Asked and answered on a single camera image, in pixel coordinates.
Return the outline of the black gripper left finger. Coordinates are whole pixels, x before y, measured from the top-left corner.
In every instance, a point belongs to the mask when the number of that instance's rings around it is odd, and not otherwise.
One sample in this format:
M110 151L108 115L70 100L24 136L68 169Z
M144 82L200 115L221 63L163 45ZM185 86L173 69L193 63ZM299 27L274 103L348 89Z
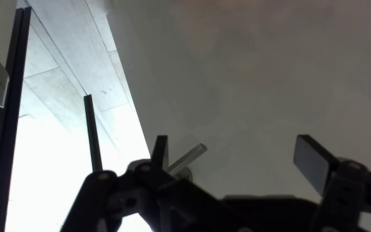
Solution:
M168 174L167 154L168 136L159 135L153 157L133 161L124 175L89 174L61 232L118 232L132 214L140 214L155 232L256 232L236 210Z

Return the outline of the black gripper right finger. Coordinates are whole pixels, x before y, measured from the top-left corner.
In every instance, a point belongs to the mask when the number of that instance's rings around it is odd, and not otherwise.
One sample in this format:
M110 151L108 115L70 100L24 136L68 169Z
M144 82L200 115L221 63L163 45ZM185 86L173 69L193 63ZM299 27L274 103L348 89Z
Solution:
M371 170L366 165L336 157L308 134L297 136L294 163L321 194L311 232L364 232L361 212L371 214Z

